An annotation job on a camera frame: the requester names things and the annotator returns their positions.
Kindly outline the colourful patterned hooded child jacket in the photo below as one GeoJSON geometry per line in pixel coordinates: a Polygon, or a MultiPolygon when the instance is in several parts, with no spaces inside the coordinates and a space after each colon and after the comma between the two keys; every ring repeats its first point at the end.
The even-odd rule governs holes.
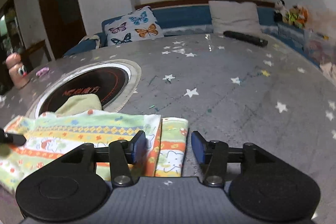
{"type": "Polygon", "coordinates": [[[22,147],[1,145],[1,186],[15,192],[29,174],[84,143],[96,148],[146,133],[146,152],[141,164],[130,168],[135,175],[179,177],[189,123],[186,119],[158,114],[129,115],[85,107],[75,115],[53,112],[36,118],[25,116],[13,103],[1,103],[4,129],[24,135],[22,147]]]}

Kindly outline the pink cartoon thermos bottle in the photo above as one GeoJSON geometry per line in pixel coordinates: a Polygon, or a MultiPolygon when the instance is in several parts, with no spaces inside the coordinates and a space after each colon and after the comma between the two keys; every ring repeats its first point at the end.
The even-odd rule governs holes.
{"type": "Polygon", "coordinates": [[[17,89],[21,89],[29,83],[30,79],[27,77],[27,69],[22,63],[20,54],[14,52],[9,55],[6,59],[6,66],[9,70],[11,80],[17,89]]]}

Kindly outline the round black induction cooker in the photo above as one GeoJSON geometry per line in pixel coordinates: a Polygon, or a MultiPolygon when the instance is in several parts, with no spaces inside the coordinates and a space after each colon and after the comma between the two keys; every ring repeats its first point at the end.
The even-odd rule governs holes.
{"type": "Polygon", "coordinates": [[[26,115],[55,111],[71,96],[95,94],[103,110],[120,111],[135,92],[142,70],[134,61],[117,59],[84,65],[60,77],[34,100],[26,115]]]}

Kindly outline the small pink purple toy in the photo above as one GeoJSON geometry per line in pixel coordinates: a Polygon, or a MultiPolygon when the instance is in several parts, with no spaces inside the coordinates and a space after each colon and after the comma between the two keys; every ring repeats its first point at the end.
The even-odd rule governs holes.
{"type": "Polygon", "coordinates": [[[42,76],[46,75],[47,73],[49,73],[49,71],[50,71],[49,67],[43,67],[42,69],[39,69],[39,70],[35,73],[35,75],[36,75],[37,77],[42,77],[42,76]]]}

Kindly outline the wooden side table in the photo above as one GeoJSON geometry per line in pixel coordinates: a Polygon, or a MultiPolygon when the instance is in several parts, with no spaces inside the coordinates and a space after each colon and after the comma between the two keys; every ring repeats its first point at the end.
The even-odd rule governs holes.
{"type": "Polygon", "coordinates": [[[26,66],[28,72],[31,72],[34,69],[30,57],[40,51],[43,51],[48,61],[52,61],[45,40],[32,44],[21,53],[21,61],[26,66]]]}

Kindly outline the wooden display shelf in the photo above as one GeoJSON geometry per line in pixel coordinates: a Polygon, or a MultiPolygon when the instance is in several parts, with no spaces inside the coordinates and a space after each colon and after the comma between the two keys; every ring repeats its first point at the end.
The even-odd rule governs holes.
{"type": "Polygon", "coordinates": [[[13,87],[6,66],[7,57],[14,52],[22,53],[25,49],[14,0],[7,0],[1,7],[1,94],[13,87]]]}

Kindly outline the beige knitted blanket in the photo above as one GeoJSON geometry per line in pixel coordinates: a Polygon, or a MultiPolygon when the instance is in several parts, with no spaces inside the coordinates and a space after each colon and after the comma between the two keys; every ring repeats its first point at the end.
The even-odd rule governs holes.
{"type": "Polygon", "coordinates": [[[78,45],[84,49],[96,50],[101,47],[101,39],[98,34],[92,36],[84,36],[78,43],[78,45]]]}

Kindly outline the black remote control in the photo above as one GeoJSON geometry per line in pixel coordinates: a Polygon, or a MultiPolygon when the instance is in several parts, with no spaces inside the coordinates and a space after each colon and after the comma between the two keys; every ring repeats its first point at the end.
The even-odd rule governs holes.
{"type": "Polygon", "coordinates": [[[258,47],[266,47],[268,45],[268,41],[266,39],[262,39],[257,36],[243,34],[240,32],[224,31],[223,35],[227,38],[240,40],[258,47]]]}

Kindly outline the butterfly print cushion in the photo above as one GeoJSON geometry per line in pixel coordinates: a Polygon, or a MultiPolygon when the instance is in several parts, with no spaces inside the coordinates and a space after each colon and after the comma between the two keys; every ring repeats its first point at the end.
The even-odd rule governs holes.
{"type": "Polygon", "coordinates": [[[107,46],[164,37],[163,30],[149,6],[114,19],[104,26],[104,31],[107,46]]]}

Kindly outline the blue sofa bench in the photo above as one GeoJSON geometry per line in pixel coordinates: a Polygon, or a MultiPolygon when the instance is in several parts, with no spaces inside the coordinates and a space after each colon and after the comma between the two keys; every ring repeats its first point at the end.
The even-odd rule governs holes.
{"type": "MultiPolygon", "coordinates": [[[[287,46],[290,46],[298,53],[302,54],[314,65],[326,61],[327,56],[323,53],[323,47],[317,40],[307,42],[304,38],[303,30],[286,26],[273,20],[274,9],[269,7],[258,7],[257,13],[262,31],[276,39],[279,39],[287,46]]],[[[206,34],[213,32],[211,22],[210,8],[208,5],[170,7],[164,9],[155,9],[153,14],[165,36],[178,36],[190,34],[206,34]]],[[[111,23],[111,18],[102,21],[102,32],[97,33],[101,39],[101,47],[107,46],[104,26],[111,23]]],[[[68,50],[64,57],[89,51],[79,45],[68,50]]]]}

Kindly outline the beige plain cushion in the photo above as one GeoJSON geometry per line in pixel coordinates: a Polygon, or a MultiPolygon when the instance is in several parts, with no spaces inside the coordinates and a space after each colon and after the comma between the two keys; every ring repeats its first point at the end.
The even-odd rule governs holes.
{"type": "Polygon", "coordinates": [[[261,33],[257,6],[253,2],[209,1],[209,8],[215,34],[225,31],[261,33]]]}

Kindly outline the dark wooden door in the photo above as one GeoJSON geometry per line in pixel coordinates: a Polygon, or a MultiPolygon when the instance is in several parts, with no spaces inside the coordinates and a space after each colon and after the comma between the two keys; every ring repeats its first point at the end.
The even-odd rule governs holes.
{"type": "Polygon", "coordinates": [[[78,0],[38,0],[54,58],[59,59],[86,36],[78,0]]]}

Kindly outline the black white plush toy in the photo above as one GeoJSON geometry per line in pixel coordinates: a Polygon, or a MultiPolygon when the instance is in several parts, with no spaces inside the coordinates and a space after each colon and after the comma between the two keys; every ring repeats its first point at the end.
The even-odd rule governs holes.
{"type": "Polygon", "coordinates": [[[278,0],[274,4],[274,14],[273,19],[275,22],[283,22],[283,19],[286,17],[287,9],[285,2],[283,0],[278,0]]]}

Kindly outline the orange yellow plush toys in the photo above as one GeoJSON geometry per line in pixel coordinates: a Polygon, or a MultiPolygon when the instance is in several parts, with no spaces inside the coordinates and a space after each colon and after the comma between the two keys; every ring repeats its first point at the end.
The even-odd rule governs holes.
{"type": "Polygon", "coordinates": [[[300,5],[290,8],[283,17],[283,22],[299,29],[304,29],[308,19],[308,10],[300,5]]]}

